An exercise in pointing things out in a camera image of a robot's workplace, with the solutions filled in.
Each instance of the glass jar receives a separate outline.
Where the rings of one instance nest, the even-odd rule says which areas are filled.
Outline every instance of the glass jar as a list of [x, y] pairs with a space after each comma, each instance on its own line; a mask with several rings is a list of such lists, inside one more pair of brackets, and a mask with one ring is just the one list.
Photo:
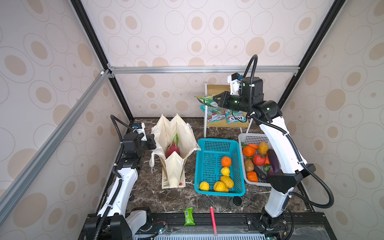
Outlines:
[[229, 207], [231, 208], [231, 211], [237, 210], [241, 205], [243, 201], [241, 197], [232, 197], [231, 200], [229, 200]]

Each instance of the purple eggplant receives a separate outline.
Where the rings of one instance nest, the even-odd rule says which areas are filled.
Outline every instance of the purple eggplant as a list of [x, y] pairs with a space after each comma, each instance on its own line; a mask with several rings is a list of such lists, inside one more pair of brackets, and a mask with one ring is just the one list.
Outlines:
[[257, 174], [257, 178], [263, 181], [267, 180], [267, 176], [264, 174], [263, 171], [260, 170], [258, 166], [255, 167], [255, 172]]
[[271, 169], [268, 172], [268, 176], [275, 174], [280, 170], [279, 159], [277, 159], [277, 155], [273, 149], [268, 149], [268, 157], [269, 163], [271, 165]]

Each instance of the polka dot wall panel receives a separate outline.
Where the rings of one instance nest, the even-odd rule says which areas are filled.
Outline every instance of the polka dot wall panel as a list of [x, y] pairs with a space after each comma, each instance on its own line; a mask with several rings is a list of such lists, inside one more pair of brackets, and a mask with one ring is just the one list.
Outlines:
[[113, 66], [298, 65], [333, 0], [83, 1]]
[[67, 1], [1, 1], [0, 196], [100, 69]]
[[[309, 63], [283, 114], [303, 157], [332, 190], [325, 212], [338, 239], [384, 232], [384, 1], [353, 0]], [[315, 202], [328, 195], [312, 177]]]
[[[228, 85], [229, 73], [117, 74], [116, 79], [134, 117], [204, 117], [202, 104], [205, 83]], [[264, 100], [278, 102], [292, 73], [256, 73], [263, 80]]]
[[[128, 122], [106, 82], [1, 226], [1, 240], [78, 239], [87, 215], [98, 205], [120, 147], [111, 114]], [[16, 176], [18, 165], [35, 152], [14, 154], [1, 176]]]

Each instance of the white tote bag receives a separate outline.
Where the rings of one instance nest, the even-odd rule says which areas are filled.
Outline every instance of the white tote bag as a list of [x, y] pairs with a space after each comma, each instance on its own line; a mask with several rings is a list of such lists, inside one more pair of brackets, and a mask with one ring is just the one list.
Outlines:
[[[151, 134], [155, 135], [156, 149], [152, 150], [151, 161], [149, 165], [155, 165], [154, 155], [158, 155], [162, 164], [163, 171], [168, 178], [169, 188], [179, 187], [180, 177], [184, 171], [187, 158], [195, 150], [201, 150], [197, 145], [195, 136], [189, 123], [176, 114], [171, 121], [161, 115], [157, 124], [152, 127]], [[167, 147], [172, 143], [175, 135], [179, 136], [177, 147], [180, 155], [173, 152], [166, 158]]]

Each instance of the fake fruit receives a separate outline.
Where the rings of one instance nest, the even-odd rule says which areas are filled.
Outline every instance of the fake fruit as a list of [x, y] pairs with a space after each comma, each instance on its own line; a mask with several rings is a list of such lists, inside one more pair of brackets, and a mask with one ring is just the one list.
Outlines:
[[258, 146], [258, 145], [255, 145], [255, 144], [248, 144], [248, 146], [251, 146], [251, 147], [253, 147], [254, 149], [259, 149], [259, 146]]
[[223, 174], [224, 176], [229, 176], [230, 173], [231, 171], [229, 170], [229, 167], [223, 167], [221, 169], [221, 174]]
[[229, 189], [225, 186], [225, 184], [221, 181], [218, 181], [214, 185], [215, 192], [229, 192]]
[[223, 165], [223, 167], [229, 167], [231, 166], [231, 164], [232, 164], [232, 160], [230, 157], [223, 157], [221, 159], [221, 165]]
[[259, 182], [256, 172], [247, 172], [247, 179], [250, 182]]
[[254, 164], [256, 164], [257, 166], [262, 166], [262, 165], [264, 165], [264, 163], [265, 163], [265, 158], [260, 157], [260, 155], [256, 155], [256, 156], [253, 158], [253, 162], [254, 162]]
[[266, 155], [268, 149], [269, 149], [269, 146], [268, 146], [268, 144], [266, 142], [261, 142], [259, 144], [259, 153], [261, 155]]
[[246, 157], [252, 157], [254, 154], [255, 154], [256, 150], [251, 147], [251, 146], [245, 146], [243, 148], [243, 154], [246, 156]]
[[172, 143], [167, 147], [166, 158], [168, 158], [173, 152], [177, 152], [177, 154], [180, 155], [180, 150], [177, 147], [178, 143], [179, 143], [179, 136], [176, 134], [175, 137], [173, 138]]
[[233, 180], [228, 176], [221, 176], [220, 181], [223, 182], [227, 188], [233, 188], [235, 185]]
[[208, 182], [201, 182], [199, 188], [200, 188], [201, 191], [208, 191], [209, 190]]
[[253, 165], [253, 162], [249, 158], [247, 158], [244, 161], [244, 167], [245, 167], [245, 171], [246, 172], [250, 172], [250, 171], [253, 171], [255, 169], [255, 166]]

